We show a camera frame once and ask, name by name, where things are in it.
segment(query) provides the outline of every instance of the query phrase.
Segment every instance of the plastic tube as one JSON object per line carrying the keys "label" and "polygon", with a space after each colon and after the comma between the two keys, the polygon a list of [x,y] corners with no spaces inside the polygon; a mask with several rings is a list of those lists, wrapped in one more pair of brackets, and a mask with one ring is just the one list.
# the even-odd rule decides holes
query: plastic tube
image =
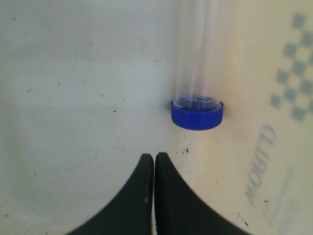
{"label": "plastic tube", "polygon": [[179,0],[172,120],[207,130],[223,119],[224,77],[232,0]]}

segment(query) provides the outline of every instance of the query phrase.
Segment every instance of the checkered pattern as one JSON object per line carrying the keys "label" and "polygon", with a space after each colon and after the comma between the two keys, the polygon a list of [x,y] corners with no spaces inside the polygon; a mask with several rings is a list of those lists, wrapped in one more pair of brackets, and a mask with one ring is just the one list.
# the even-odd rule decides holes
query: checkered pattern
{"label": "checkered pattern", "polygon": [[287,69],[279,69],[276,82],[283,87],[282,94],[273,93],[270,105],[280,109],[289,103],[291,117],[302,122],[308,114],[313,117],[313,31],[306,29],[307,17],[293,16],[291,27],[297,40],[287,42],[283,48],[284,59],[290,63]]}

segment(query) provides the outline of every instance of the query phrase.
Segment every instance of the transparent tube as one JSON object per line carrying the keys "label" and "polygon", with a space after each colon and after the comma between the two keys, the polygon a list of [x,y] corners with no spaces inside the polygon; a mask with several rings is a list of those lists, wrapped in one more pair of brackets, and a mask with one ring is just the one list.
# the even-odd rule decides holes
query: transparent tube
{"label": "transparent tube", "polygon": [[177,108],[210,112],[221,107],[232,0],[179,0],[177,21]]}

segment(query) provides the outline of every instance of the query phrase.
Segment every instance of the blue cap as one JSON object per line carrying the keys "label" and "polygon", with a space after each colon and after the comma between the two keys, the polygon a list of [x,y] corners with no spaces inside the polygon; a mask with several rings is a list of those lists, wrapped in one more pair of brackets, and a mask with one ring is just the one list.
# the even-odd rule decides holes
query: blue cap
{"label": "blue cap", "polygon": [[172,121],[177,126],[188,130],[209,130],[221,124],[223,119],[224,104],[208,110],[193,108],[184,109],[172,102]]}

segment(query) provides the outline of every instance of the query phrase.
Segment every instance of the test tube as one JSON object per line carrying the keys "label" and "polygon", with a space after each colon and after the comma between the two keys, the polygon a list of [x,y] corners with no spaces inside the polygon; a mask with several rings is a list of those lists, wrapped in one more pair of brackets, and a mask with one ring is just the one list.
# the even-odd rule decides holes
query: test tube
{"label": "test tube", "polygon": [[233,2],[178,1],[172,120],[182,128],[207,130],[222,122],[221,89]]}

